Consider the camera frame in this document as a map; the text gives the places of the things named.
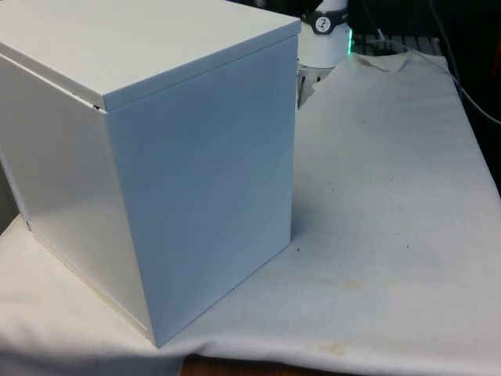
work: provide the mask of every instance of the white cloth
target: white cloth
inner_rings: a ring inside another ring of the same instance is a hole
[[[450,77],[347,58],[297,114],[294,178],[291,245],[161,349],[17,219],[0,237],[0,374],[175,374],[194,352],[501,374],[501,205]]]

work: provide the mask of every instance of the black cable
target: black cable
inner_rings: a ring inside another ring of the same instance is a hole
[[[452,48],[451,48],[451,44],[449,43],[449,38],[447,38],[447,33],[445,33],[444,25],[440,21],[440,16],[438,15],[437,10],[435,9],[433,0],[428,0],[428,4],[430,6],[431,14],[433,15],[433,18],[435,18],[435,22],[438,26],[438,30],[440,31],[441,38],[445,44],[445,47],[447,48],[447,54],[449,55],[449,58],[451,61],[452,70],[454,72],[454,78],[457,80],[456,87],[457,87],[458,92],[460,94],[461,100],[463,100],[463,90],[462,90],[462,86],[461,86],[460,72],[457,69],[456,59],[454,58],[454,54],[452,53]]]

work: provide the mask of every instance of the box lid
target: box lid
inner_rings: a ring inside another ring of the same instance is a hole
[[[105,110],[300,29],[224,0],[0,0],[0,54]]]

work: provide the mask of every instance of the stain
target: stain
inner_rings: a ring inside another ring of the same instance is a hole
[[[360,280],[347,280],[344,285],[350,290],[355,290],[357,288],[361,288],[363,286],[363,282]]]
[[[340,342],[334,342],[331,343],[330,345],[321,345],[319,346],[319,350],[323,351],[325,353],[330,353],[334,354],[337,356],[344,356],[346,355],[346,345],[344,343]]]

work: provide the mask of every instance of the white box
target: white box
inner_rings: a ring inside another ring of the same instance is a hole
[[[163,344],[290,241],[298,20],[0,2],[0,158],[31,231]]]

